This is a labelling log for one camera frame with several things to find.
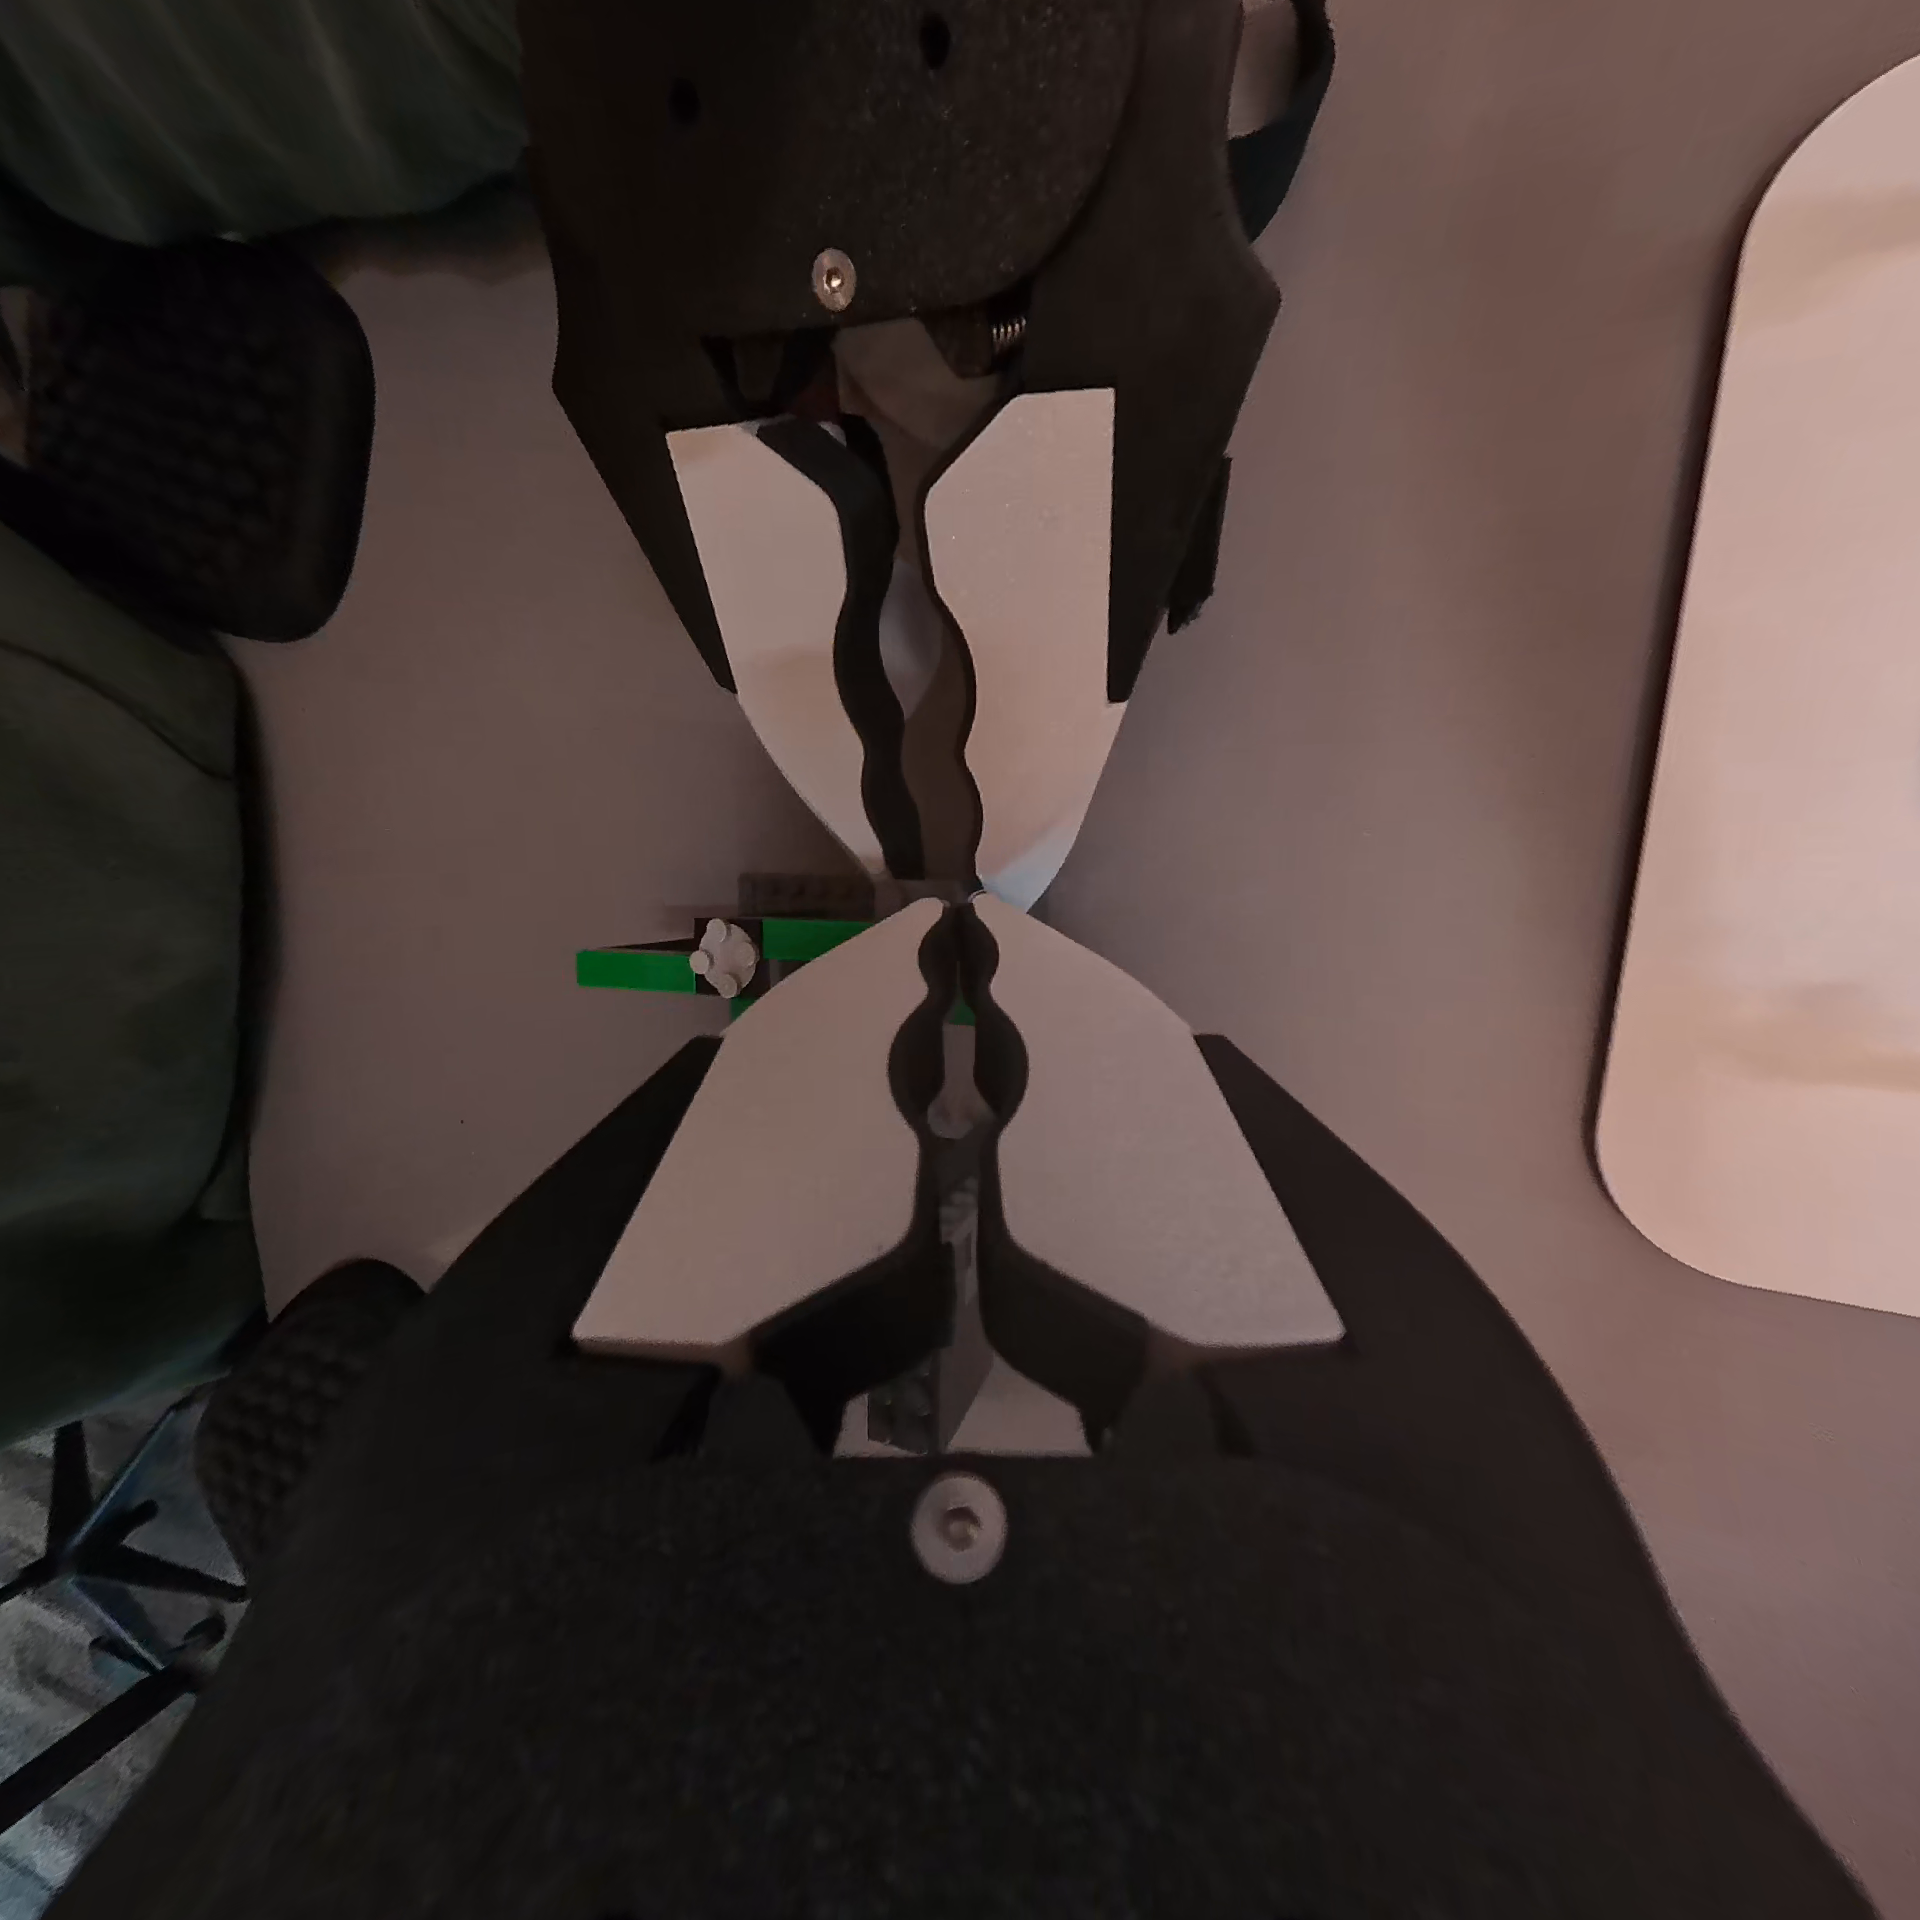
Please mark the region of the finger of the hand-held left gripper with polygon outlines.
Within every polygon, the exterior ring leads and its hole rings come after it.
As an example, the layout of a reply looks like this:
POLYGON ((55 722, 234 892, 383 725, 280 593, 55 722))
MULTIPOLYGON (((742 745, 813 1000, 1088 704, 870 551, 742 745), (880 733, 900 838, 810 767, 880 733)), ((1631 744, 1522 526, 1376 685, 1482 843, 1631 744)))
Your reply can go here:
POLYGON ((972 871, 1031 909, 1064 869, 1126 713, 1110 696, 1117 397, 1016 395, 923 491, 935 602, 966 654, 972 871))
POLYGON ((761 418, 667 436, 737 701, 784 780, 878 877, 923 877, 906 726, 927 635, 878 430, 761 418))

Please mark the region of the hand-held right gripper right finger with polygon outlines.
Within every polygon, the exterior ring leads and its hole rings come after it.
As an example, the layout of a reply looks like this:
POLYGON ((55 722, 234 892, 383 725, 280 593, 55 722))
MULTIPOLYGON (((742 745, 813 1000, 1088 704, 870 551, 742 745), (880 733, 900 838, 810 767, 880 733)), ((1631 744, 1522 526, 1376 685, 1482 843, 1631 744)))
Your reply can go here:
POLYGON ((996 896, 954 917, 972 1011, 980 1319, 1079 1418, 1155 1372, 1333 1347, 1345 1323, 1198 1033, 996 896))

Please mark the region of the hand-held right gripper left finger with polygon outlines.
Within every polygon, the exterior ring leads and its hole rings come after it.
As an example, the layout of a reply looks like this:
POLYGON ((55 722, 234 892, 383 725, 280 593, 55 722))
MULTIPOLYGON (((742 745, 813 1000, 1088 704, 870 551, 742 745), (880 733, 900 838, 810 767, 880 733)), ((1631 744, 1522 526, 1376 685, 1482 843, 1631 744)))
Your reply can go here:
POLYGON ((731 1022, 577 1347, 761 1372, 802 1404, 844 1404, 941 1344, 955 1282, 930 1108, 954 931, 954 904, 906 904, 731 1022))

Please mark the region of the green topped toy brick door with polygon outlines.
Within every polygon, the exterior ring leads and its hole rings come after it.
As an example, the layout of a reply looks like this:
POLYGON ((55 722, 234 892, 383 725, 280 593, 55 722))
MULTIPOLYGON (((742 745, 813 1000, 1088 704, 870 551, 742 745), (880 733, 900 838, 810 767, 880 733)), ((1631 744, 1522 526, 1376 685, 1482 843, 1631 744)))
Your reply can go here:
POLYGON ((704 906, 690 916, 687 931, 669 939, 582 948, 574 982, 609 992, 711 999, 737 1019, 874 924, 870 912, 751 916, 745 906, 704 906))

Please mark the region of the person's left forearm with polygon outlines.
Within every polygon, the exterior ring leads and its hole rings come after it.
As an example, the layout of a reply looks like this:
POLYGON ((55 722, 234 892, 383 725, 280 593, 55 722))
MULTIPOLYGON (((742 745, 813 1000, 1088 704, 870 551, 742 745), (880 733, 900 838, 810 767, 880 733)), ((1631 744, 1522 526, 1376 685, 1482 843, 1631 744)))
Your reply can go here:
POLYGON ((6 1, 2 283, 437 212, 526 145, 516 1, 6 1))

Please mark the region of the grey desk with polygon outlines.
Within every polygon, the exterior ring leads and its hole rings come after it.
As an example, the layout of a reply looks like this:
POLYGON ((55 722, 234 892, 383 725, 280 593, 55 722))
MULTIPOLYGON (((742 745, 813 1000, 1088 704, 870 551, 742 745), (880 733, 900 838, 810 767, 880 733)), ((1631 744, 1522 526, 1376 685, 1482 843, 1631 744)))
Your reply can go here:
MULTIPOLYGON (((1335 1, 1216 588, 1158 642, 1048 917, 1227 1033, 1522 1323, 1723 1693, 1918 1915, 1918 1323, 1717 1282, 1588 1156, 1707 352, 1765 177, 1914 1, 1335 1)), ((375 365, 335 620, 238 646, 280 982, 265 1300, 433 1281, 707 1006, 577 948, 839 850, 719 692, 547 379, 503 212, 338 242, 375 365)))

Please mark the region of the black chair base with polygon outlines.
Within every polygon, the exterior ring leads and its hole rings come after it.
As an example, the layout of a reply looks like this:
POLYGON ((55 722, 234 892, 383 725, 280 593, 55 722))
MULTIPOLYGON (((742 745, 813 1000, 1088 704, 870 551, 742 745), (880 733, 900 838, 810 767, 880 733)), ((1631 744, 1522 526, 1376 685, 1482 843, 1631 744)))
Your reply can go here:
POLYGON ((242 1579, 138 1543, 142 1527, 175 1519, 200 1489, 190 1438, 204 1391, 171 1400, 104 1480, 95 1480, 83 1419, 52 1437, 44 1543, 2 1582, 2 1600, 72 1596, 92 1622, 88 1652, 123 1678, 104 1705, 2 1776, 2 1831, 40 1813, 175 1703, 200 1693, 242 1579))

